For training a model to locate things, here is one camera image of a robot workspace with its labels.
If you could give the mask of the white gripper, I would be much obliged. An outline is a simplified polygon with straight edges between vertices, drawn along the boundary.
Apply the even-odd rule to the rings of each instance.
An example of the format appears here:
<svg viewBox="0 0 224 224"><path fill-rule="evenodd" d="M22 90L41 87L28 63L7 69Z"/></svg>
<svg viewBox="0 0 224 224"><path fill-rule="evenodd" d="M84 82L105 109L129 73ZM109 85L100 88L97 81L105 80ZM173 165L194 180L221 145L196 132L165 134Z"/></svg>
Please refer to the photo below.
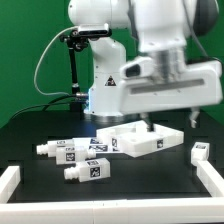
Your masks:
<svg viewBox="0 0 224 224"><path fill-rule="evenodd" d="M197 126L198 108L219 104L222 99L220 76L222 65L217 60L190 64L177 79L157 83L151 77L122 80L119 84L119 111L123 114L140 114L153 131L149 114L172 109L192 108L189 115L192 128Z"/></svg>

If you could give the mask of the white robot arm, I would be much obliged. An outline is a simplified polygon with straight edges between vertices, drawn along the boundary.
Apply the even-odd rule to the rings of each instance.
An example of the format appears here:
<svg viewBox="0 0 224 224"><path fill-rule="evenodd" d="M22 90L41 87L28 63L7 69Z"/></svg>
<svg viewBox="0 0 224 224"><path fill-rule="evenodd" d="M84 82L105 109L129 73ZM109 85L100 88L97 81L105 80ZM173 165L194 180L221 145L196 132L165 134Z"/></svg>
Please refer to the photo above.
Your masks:
<svg viewBox="0 0 224 224"><path fill-rule="evenodd" d="M187 39L208 33L217 0L70 0L77 48L90 46L94 81L84 114L122 120L151 112L199 109L223 99L222 65L204 57L186 61Z"/></svg>

